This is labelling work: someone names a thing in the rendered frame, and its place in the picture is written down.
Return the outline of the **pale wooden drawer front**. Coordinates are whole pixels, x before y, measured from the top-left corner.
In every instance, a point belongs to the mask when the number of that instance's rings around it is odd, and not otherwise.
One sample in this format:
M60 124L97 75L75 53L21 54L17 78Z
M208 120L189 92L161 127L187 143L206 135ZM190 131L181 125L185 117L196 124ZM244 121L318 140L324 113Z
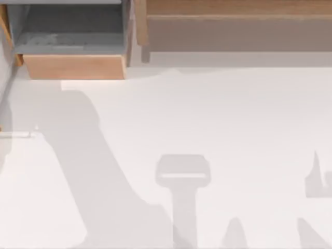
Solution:
M127 58L122 55L23 55L32 79L125 79Z

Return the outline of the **wooden cupboard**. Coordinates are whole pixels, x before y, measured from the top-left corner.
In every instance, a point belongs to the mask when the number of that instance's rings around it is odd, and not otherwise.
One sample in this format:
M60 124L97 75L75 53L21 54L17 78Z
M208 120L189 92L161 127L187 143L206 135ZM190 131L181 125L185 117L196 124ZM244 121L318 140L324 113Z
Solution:
M332 0L133 0L142 59L165 53L332 52Z

